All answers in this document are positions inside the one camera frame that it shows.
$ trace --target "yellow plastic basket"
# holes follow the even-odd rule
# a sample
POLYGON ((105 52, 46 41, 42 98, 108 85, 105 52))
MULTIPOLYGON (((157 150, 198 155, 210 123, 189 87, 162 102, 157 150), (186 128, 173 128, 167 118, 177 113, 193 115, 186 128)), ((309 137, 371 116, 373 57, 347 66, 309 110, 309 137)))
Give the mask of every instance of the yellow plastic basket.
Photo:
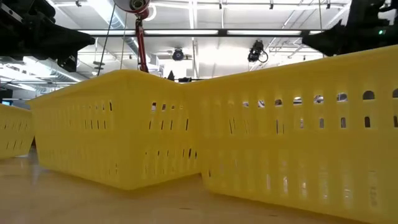
POLYGON ((199 173, 182 88, 120 70, 31 105, 40 163, 131 190, 199 173))
POLYGON ((0 159, 26 155, 33 137, 32 113, 0 104, 0 159))
POLYGON ((398 223, 397 58, 393 46, 184 85, 206 186, 398 223))

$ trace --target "wooden floor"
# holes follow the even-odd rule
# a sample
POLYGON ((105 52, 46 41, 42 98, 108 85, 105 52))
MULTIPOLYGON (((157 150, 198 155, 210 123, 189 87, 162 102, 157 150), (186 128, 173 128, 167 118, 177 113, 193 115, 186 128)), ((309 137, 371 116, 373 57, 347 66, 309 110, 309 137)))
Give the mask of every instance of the wooden floor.
POLYGON ((206 191, 199 175, 122 191, 41 168, 0 161, 0 223, 357 223, 206 191))

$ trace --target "ceiling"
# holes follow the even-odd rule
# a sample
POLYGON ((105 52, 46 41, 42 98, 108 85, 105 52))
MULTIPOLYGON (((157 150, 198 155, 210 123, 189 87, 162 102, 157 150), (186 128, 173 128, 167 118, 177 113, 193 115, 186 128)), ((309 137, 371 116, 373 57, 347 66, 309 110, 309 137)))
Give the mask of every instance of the ceiling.
MULTIPOLYGON (((113 11, 113 0, 81 0, 81 7, 75 1, 47 0, 56 10, 56 23, 70 29, 108 29, 107 18, 113 11)), ((144 21, 145 29, 328 29, 340 19, 347 20, 350 0, 273 0, 274 8, 269 9, 272 0, 152 0, 150 19, 144 21)), ((126 13, 116 8, 116 15, 122 21, 126 13)), ((126 28, 135 28, 135 16, 127 14, 126 28)), ((181 77, 211 78, 246 72, 249 70, 275 67, 289 63, 322 58, 319 52, 302 46, 298 38, 260 38, 266 52, 267 63, 248 63, 249 49, 255 37, 146 37, 147 54, 157 56, 151 73, 167 76, 170 70, 178 70, 181 77), (170 53, 175 48, 184 54, 193 55, 196 49, 196 66, 193 60, 174 62, 170 53)), ((52 68, 67 74, 68 81, 93 78, 97 70, 94 61, 101 60, 106 38, 98 38, 98 45, 81 49, 78 54, 79 66, 76 73, 67 73, 51 63, 52 68)), ((106 43, 101 74, 113 70, 137 69, 137 58, 131 48, 120 37, 109 37, 106 43)))

